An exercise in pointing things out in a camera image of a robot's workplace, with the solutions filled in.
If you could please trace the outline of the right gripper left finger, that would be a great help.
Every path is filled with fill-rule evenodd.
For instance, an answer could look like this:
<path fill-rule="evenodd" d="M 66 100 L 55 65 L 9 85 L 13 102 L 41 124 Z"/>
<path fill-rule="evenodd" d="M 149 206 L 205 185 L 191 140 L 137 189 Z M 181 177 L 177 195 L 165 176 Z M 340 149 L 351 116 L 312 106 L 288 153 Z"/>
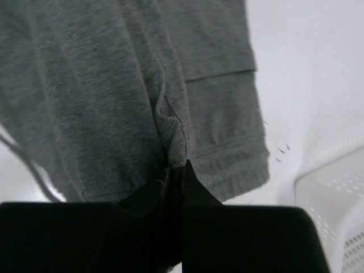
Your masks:
<path fill-rule="evenodd" d="M 182 171 L 120 202 L 1 204 L 2 272 L 168 272 L 181 262 Z"/>

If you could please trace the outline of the grey shorts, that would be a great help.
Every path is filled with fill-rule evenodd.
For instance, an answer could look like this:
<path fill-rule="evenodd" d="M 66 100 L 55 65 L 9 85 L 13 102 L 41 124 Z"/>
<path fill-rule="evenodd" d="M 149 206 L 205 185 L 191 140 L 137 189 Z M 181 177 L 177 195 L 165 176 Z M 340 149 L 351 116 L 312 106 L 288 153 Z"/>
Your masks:
<path fill-rule="evenodd" d="M 67 201 L 264 185 L 255 71 L 245 1 L 1 2 L 1 125 Z"/>

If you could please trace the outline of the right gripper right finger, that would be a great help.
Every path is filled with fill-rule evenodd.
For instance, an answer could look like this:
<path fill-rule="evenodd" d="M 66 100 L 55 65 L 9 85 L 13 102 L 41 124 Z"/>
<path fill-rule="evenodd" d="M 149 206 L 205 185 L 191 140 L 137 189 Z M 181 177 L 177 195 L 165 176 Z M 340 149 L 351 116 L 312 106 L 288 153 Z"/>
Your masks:
<path fill-rule="evenodd" d="M 329 266 L 310 216 L 289 206 L 224 205 L 184 169 L 184 272 L 322 273 Z"/>

